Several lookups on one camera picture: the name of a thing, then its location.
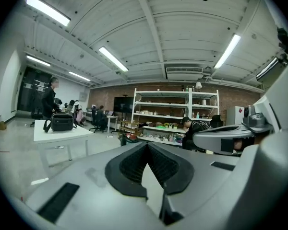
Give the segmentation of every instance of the box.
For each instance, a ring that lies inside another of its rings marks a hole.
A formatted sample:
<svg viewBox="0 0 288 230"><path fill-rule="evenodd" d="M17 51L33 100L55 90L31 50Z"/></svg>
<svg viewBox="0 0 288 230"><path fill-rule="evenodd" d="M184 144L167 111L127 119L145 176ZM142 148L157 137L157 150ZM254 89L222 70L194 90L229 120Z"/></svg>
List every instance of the box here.
<svg viewBox="0 0 288 230"><path fill-rule="evenodd" d="M0 122L0 130L6 130L6 124L3 121Z"/></svg>

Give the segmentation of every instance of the desk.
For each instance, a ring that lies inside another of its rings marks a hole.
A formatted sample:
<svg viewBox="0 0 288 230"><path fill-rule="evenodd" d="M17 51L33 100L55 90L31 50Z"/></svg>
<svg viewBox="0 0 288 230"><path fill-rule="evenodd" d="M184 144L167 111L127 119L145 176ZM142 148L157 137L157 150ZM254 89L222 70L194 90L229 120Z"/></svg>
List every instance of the desk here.
<svg viewBox="0 0 288 230"><path fill-rule="evenodd" d="M118 117L115 117L115 116L107 116L107 118L108 118L108 133L110 133L110 120L113 119L113 118L115 118L115 127L114 127L114 129L115 129L115 131L116 131L116 128L117 128L117 119L118 119Z"/></svg>
<svg viewBox="0 0 288 230"><path fill-rule="evenodd" d="M82 111L82 113L83 113L86 120L88 120L90 122L92 121L92 112Z"/></svg>
<svg viewBox="0 0 288 230"><path fill-rule="evenodd" d="M40 158L44 170L48 177L50 177L49 164L46 157L46 150L54 149L57 146L67 146L68 158L72 160L71 144L85 142L85 152L88 156L88 138L93 135L91 131L88 131L80 126L73 128L70 131L53 132L50 128L48 133L43 130L44 120L35 120L34 125L34 142L37 144Z"/></svg>

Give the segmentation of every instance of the white wall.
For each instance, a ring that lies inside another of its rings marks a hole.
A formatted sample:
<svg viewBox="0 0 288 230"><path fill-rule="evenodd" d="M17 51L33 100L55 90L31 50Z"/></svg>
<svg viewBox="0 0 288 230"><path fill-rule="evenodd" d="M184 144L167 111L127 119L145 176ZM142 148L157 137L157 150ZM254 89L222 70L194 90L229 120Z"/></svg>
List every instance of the white wall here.
<svg viewBox="0 0 288 230"><path fill-rule="evenodd" d="M24 62L24 39L11 28L0 31L0 121L7 121L15 115L14 94L18 85L19 72Z"/></svg>
<svg viewBox="0 0 288 230"><path fill-rule="evenodd" d="M82 86L80 84L77 84L64 78L58 77L58 79L60 81L59 88L54 90L54 92L56 93L56 98L61 99L63 104L64 103L69 104L70 100L75 101L79 99L80 92L85 92L86 101L80 102L80 105L82 106L83 110L85 110L87 108L90 89L88 87Z"/></svg>
<svg viewBox="0 0 288 230"><path fill-rule="evenodd" d="M21 60L15 50L5 69L0 89L0 119L6 121L15 115L15 99L13 94L17 89Z"/></svg>

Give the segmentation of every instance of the brick wall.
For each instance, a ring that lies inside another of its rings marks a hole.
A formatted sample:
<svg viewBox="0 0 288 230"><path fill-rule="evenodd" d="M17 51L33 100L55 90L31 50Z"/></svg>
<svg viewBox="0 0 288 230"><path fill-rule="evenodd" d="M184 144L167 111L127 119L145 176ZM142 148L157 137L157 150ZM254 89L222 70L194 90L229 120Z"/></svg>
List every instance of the brick wall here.
<svg viewBox="0 0 288 230"><path fill-rule="evenodd" d="M220 101L220 114L221 119L226 122L226 110L232 106L247 106L255 103L260 99L260 94L226 86L220 85L212 85L212 84L202 84L203 88L201 92L216 92L219 90L219 101ZM122 85L122 86L114 86L114 87L106 87L100 89L92 89L90 91L88 107L91 107L92 104L96 104L97 106L103 105L105 110L113 110L114 105L114 97L122 97L123 94L128 95L128 97L133 97L134 89L137 88L138 91L156 91L160 89L160 91L181 91L181 84L174 83L146 83L146 84L135 84L135 85ZM155 98L149 98L152 102L156 102ZM184 99L179 100L179 98L175 98L175 102L184 102ZM151 112L157 111L158 113L163 113L165 115L170 114L170 111L173 111L175 116L183 117L183 111L180 108L173 108L170 110L168 107L142 107L143 109L147 109ZM194 110L195 114L199 111L200 114L209 112L205 110ZM153 121L153 122L164 122L164 119L158 119L154 117L145 117L141 116L140 121Z"/></svg>

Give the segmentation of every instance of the television screen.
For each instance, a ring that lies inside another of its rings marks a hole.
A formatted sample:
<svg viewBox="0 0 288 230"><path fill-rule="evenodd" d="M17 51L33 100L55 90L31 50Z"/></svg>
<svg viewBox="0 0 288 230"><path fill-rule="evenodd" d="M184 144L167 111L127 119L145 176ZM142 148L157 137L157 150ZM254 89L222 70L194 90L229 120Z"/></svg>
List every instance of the television screen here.
<svg viewBox="0 0 288 230"><path fill-rule="evenodd" d="M114 112L132 113L133 97L115 97Z"/></svg>

